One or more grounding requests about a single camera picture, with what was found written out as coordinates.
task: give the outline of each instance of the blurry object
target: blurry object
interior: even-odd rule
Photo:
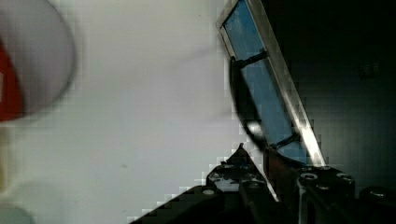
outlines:
[[[0,0],[0,38],[2,69],[8,69],[1,71],[6,95],[0,121],[52,104],[67,88],[75,65],[72,34],[56,8],[47,0]]]

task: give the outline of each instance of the white surface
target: white surface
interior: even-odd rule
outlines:
[[[203,184],[247,140],[225,90],[222,0],[52,3],[77,44],[76,79],[1,129],[2,202],[37,224],[128,223]]]

